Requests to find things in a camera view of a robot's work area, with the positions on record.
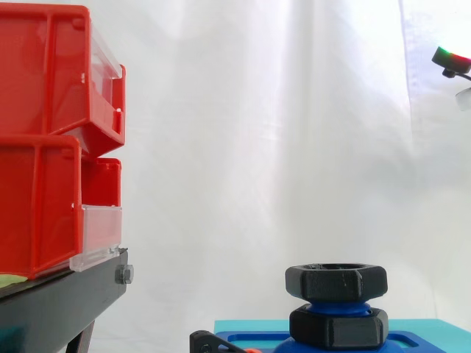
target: blue plastic part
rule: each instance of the blue plastic part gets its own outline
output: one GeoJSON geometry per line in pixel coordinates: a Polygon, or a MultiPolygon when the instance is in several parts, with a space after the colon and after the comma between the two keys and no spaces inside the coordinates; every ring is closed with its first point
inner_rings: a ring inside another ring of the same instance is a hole
{"type": "MultiPolygon", "coordinates": [[[[248,344],[250,348],[255,348],[263,353],[329,353],[324,349],[318,349],[303,343],[298,343],[289,337],[288,331],[240,331],[240,332],[219,332],[217,334],[223,340],[240,345],[240,342],[248,344]],[[270,342],[276,348],[266,348],[261,342],[270,342]]],[[[336,351],[336,353],[445,353],[433,344],[423,340],[419,336],[405,331],[393,331],[388,335],[386,343],[376,350],[361,351],[336,351]]]]}
{"type": "MultiPolygon", "coordinates": [[[[441,351],[447,353],[471,353],[471,332],[460,329],[447,322],[438,319],[408,319],[389,320],[389,329],[393,331],[408,331],[418,335],[424,341],[429,342],[441,351]]],[[[241,332],[253,333],[254,331],[265,331],[278,336],[271,336],[272,340],[252,340],[252,337],[237,336],[234,344],[241,348],[257,348],[264,353],[273,352],[281,341],[288,337],[288,320],[219,320],[216,321],[214,332],[232,332],[239,335],[241,332]]]]}
{"type": "Polygon", "coordinates": [[[313,302],[306,310],[312,313],[335,316],[368,316],[371,307],[367,303],[321,303],[313,302]]]}

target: large hex nut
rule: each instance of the large hex nut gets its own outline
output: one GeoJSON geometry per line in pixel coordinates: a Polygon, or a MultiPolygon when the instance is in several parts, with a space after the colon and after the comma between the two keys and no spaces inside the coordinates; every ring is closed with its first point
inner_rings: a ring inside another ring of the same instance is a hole
{"type": "Polygon", "coordinates": [[[386,312],[371,308],[368,316],[332,317],[307,310],[309,304],[289,316],[291,337],[300,343],[327,350],[377,349],[389,333],[386,312]]]}
{"type": "Polygon", "coordinates": [[[308,302],[366,302],[388,291],[386,270],[357,263],[290,267],[286,290],[308,302]]]}

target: white backdrop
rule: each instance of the white backdrop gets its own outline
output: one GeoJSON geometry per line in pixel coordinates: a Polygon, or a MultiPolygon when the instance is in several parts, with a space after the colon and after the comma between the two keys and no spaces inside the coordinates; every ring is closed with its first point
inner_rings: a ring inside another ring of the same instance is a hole
{"type": "Polygon", "coordinates": [[[284,270],[313,262],[382,265],[390,317],[471,329],[467,83],[430,61],[471,5],[434,2],[81,1],[127,67],[135,266],[91,352],[287,318],[284,270]]]}

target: metal bolt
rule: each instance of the metal bolt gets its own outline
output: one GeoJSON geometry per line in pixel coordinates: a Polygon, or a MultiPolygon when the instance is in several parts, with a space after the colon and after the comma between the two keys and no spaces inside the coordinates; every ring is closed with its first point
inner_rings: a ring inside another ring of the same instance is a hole
{"type": "Polygon", "coordinates": [[[120,285],[130,285],[134,278],[133,265],[120,265],[116,270],[116,281],[120,285]]]}

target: plastic drawer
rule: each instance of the plastic drawer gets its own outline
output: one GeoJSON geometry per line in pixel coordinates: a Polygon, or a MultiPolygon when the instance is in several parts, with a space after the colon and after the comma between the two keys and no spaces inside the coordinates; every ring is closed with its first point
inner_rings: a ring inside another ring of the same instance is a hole
{"type": "Polygon", "coordinates": [[[72,135],[85,155],[124,144],[124,80],[86,7],[0,3],[0,135],[72,135]]]}
{"type": "Polygon", "coordinates": [[[83,160],[71,136],[0,137],[0,171],[0,274],[81,271],[118,255],[118,160],[83,160]]]}

